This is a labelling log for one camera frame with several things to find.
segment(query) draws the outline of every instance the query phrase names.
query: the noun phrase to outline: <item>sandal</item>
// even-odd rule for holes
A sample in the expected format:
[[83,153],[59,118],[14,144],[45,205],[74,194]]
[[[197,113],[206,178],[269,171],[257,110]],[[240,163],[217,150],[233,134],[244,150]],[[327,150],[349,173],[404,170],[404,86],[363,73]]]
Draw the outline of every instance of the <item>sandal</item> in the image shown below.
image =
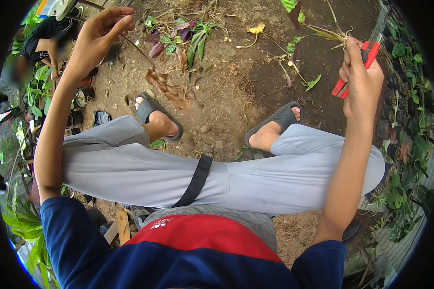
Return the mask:
[[183,135],[183,128],[180,123],[176,121],[167,111],[165,111],[165,109],[162,108],[162,106],[159,105],[159,103],[152,99],[151,96],[149,96],[148,94],[142,92],[137,95],[136,98],[138,97],[143,98],[143,101],[140,102],[140,104],[138,105],[138,109],[136,110],[136,118],[138,119],[140,124],[147,124],[149,115],[152,112],[160,111],[166,116],[168,116],[169,119],[179,127],[179,133],[176,136],[166,136],[165,139],[170,142],[178,141]]
[[298,102],[291,101],[290,103],[281,107],[274,114],[272,114],[272,116],[261,122],[259,125],[257,125],[246,134],[246,136],[244,137],[244,143],[246,144],[246,147],[252,149],[252,147],[249,145],[249,138],[258,130],[260,130],[261,127],[263,127],[269,122],[276,122],[277,124],[279,124],[281,126],[282,133],[285,132],[285,130],[287,130],[291,124],[297,124],[298,121],[296,119],[296,115],[291,110],[291,108],[293,107],[298,107],[301,110],[301,116],[299,119],[300,121],[302,119],[302,107]]

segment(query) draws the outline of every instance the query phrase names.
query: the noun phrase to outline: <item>gray pants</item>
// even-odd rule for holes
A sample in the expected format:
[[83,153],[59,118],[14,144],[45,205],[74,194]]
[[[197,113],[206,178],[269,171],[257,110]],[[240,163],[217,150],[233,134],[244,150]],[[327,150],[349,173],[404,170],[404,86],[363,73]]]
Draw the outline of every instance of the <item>gray pants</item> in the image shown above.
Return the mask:
[[[193,204],[269,215],[322,208],[344,138],[292,124],[273,145],[272,158],[214,162]],[[145,129],[131,116],[64,139],[63,182],[101,199],[169,208],[183,195],[197,159],[148,149]],[[362,194],[384,175],[381,152],[372,147]]]

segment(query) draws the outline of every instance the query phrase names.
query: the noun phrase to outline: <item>navy blue shirt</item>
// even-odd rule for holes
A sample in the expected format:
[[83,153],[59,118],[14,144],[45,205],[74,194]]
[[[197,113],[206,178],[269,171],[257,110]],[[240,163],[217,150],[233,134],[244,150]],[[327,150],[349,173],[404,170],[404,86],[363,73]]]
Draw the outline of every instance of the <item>navy blue shirt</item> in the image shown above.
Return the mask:
[[62,288],[340,288],[344,244],[309,247],[289,270],[249,228],[215,215],[172,215],[111,249],[77,200],[41,207],[46,246]]

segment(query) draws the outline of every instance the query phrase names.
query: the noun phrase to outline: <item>soil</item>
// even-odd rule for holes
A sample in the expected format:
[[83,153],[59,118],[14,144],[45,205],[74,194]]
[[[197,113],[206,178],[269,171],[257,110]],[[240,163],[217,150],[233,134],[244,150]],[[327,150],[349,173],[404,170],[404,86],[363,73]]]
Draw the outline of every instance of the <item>soil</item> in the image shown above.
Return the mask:
[[[104,1],[92,0],[92,2],[101,5]],[[352,26],[352,36],[358,39],[369,38],[379,14],[378,1],[330,0],[330,2],[343,31],[349,30]],[[161,12],[175,5],[181,7],[188,5],[200,10],[202,5],[209,6],[210,3],[211,1],[187,0],[133,1],[130,6],[137,11],[134,14],[136,31],[129,32],[128,38],[133,42],[138,40],[139,48],[147,53],[152,44],[144,41],[146,35],[141,32],[144,20],[142,15],[144,16],[145,9]],[[105,7],[117,4],[116,0],[109,0]],[[111,64],[101,65],[98,74],[93,77],[95,97],[81,108],[85,118],[82,131],[90,129],[94,111],[108,112],[112,119],[127,114],[135,116],[133,103],[136,95],[150,90],[156,101],[184,128],[181,141],[167,145],[168,153],[198,158],[202,153],[203,145],[210,144],[215,161],[234,161],[242,150],[244,135],[248,128],[254,127],[292,100],[299,101],[304,107],[302,124],[341,136],[345,134],[346,118],[342,112],[342,100],[331,96],[331,91],[338,80],[337,71],[343,61],[341,48],[331,50],[331,47],[338,44],[337,42],[312,37],[303,39],[299,43],[297,53],[300,72],[307,80],[314,80],[319,74],[322,77],[313,89],[305,92],[305,87],[302,86],[294,69],[285,66],[292,80],[292,87],[287,88],[283,70],[277,61],[267,63],[267,55],[284,54],[277,44],[284,49],[293,37],[312,34],[312,32],[306,27],[301,27],[300,31],[297,31],[279,1],[220,0],[216,11],[239,16],[224,17],[224,26],[229,31],[232,43],[224,42],[226,35],[221,29],[214,29],[210,33],[211,38],[206,40],[204,60],[201,62],[197,57],[195,58],[193,66],[196,68],[196,73],[191,74],[189,81],[180,78],[179,72],[174,71],[181,50],[177,49],[177,53],[160,55],[153,59],[159,71],[170,72],[169,84],[188,85],[194,92],[196,100],[188,99],[190,109],[176,110],[164,95],[146,82],[146,71],[151,64],[132,45],[122,39],[118,43],[117,60]],[[336,30],[324,0],[305,1],[303,11],[307,23]],[[88,7],[84,17],[93,13],[95,10]],[[266,27],[264,32],[259,34],[255,45],[248,49],[236,49],[236,45],[249,45],[254,41],[254,35],[246,33],[246,27],[255,27],[259,22],[264,22]],[[237,75],[222,84],[224,82],[222,75],[228,75],[226,72],[232,67],[238,68]],[[236,78],[243,76],[241,73],[243,70],[248,73],[254,89],[250,90],[246,87],[245,90],[235,92],[232,85],[235,85]],[[200,131],[204,125],[210,127],[209,132]],[[223,142],[223,148],[216,146],[217,141]],[[253,159],[253,155],[249,152],[245,152],[239,161],[247,159]],[[114,218],[119,204],[107,202],[104,208],[104,202],[106,201],[98,199],[96,206],[108,220]],[[316,210],[274,218],[278,253],[288,267],[309,246],[319,216],[320,211]]]

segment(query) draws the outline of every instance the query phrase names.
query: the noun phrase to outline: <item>right hand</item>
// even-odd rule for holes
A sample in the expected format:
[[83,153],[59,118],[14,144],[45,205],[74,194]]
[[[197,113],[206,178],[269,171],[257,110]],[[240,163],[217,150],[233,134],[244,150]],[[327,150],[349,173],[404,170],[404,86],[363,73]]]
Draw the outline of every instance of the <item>right hand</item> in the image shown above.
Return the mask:
[[344,62],[339,70],[339,76],[349,84],[344,115],[354,122],[373,124],[384,74],[376,59],[365,69],[360,52],[362,45],[355,38],[347,38],[347,53],[344,53]]

